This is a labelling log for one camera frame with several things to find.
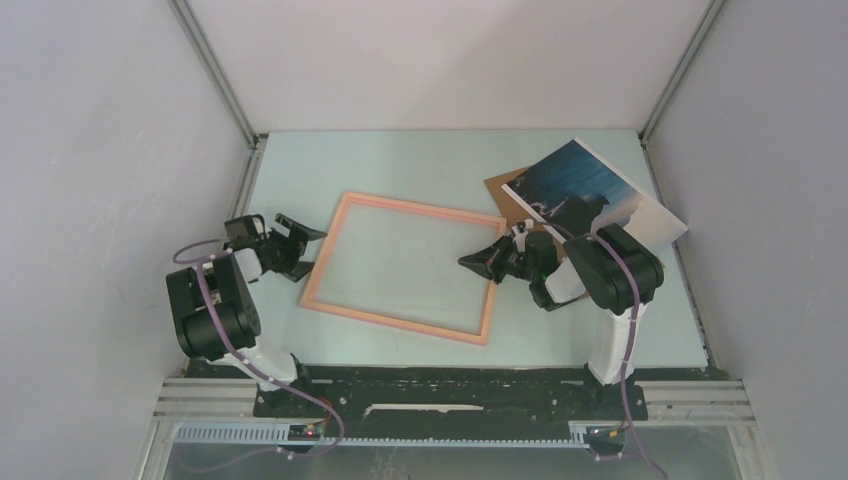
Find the brown backing board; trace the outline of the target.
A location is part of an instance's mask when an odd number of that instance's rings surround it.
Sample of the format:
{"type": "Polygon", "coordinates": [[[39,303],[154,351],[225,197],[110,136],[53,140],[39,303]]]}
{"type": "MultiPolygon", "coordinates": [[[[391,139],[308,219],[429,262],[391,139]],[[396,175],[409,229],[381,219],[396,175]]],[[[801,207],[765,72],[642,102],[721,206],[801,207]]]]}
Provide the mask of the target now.
{"type": "Polygon", "coordinates": [[[508,183],[517,179],[526,172],[525,168],[513,170],[495,177],[488,178],[484,181],[484,186],[491,195],[496,207],[502,217],[507,221],[506,235],[509,234],[510,228],[520,220],[532,219],[535,222],[533,230],[546,230],[551,233],[556,241],[558,255],[562,260],[559,269],[547,280],[546,284],[554,288],[554,295],[560,294],[573,304],[577,301],[589,297],[588,291],[580,280],[571,261],[566,258],[566,252],[563,245],[565,235],[559,233],[555,228],[547,226],[543,220],[540,220],[534,213],[529,212],[518,194],[512,192],[508,187],[508,183]]]}

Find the orange wooden picture frame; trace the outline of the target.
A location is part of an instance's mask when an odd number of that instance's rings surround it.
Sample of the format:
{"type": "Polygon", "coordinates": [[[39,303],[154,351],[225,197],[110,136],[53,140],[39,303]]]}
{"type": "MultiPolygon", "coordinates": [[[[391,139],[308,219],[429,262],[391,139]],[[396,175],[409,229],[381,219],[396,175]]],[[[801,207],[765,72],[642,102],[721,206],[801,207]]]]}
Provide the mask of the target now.
{"type": "Polygon", "coordinates": [[[357,324],[484,346],[496,286],[459,260],[505,231],[498,216],[346,192],[300,305],[357,324]]]}

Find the clear glass pane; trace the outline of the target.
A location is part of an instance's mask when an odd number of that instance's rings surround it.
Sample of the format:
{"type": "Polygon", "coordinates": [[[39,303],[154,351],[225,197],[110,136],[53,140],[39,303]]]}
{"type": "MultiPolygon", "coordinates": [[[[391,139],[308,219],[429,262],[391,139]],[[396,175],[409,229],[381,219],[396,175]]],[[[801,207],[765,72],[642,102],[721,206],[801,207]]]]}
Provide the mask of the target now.
{"type": "Polygon", "coordinates": [[[353,204],[314,298],[478,336],[488,282],[458,259],[497,236],[494,225],[353,204]]]}

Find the landscape photo print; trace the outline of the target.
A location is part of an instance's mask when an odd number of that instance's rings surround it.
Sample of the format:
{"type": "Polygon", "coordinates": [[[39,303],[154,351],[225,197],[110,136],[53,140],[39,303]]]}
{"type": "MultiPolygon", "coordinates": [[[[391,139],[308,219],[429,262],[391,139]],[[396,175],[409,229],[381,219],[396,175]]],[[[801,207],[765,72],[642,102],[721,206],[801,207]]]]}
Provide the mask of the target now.
{"type": "Polygon", "coordinates": [[[575,237],[616,224],[658,255],[688,230],[580,138],[527,168],[508,187],[529,212],[575,237]]]}

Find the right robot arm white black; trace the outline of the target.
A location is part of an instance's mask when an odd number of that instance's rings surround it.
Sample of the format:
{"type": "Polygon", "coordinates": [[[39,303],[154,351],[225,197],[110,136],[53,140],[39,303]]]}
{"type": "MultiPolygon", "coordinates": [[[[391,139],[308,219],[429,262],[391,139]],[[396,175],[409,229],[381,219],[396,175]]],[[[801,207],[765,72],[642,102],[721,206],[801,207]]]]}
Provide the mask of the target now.
{"type": "Polygon", "coordinates": [[[617,224],[572,236],[554,228],[557,240],[531,220],[520,221],[490,246],[462,256],[458,264],[499,284],[507,276],[528,283],[535,304],[554,311],[589,297],[610,319],[600,325],[587,363],[594,383],[581,392],[585,411],[606,418],[622,403],[615,384],[633,373],[635,340],[641,317],[664,283],[658,257],[617,224]]]}

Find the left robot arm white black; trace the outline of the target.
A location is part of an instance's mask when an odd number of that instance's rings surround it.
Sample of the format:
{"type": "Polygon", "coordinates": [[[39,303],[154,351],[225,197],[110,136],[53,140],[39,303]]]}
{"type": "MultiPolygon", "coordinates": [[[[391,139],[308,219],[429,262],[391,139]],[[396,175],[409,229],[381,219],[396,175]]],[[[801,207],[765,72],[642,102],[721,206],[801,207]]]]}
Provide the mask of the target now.
{"type": "Polygon", "coordinates": [[[304,416],[316,403],[305,366],[291,353],[261,340],[261,320],[249,286],[266,273],[294,283],[314,268],[303,260],[309,243],[325,233],[281,213],[269,226],[260,214],[224,224],[221,251],[192,259],[172,256],[179,270],[166,277],[176,338],[184,354],[213,366],[235,367],[262,392],[276,392],[292,416],[304,416]]]}

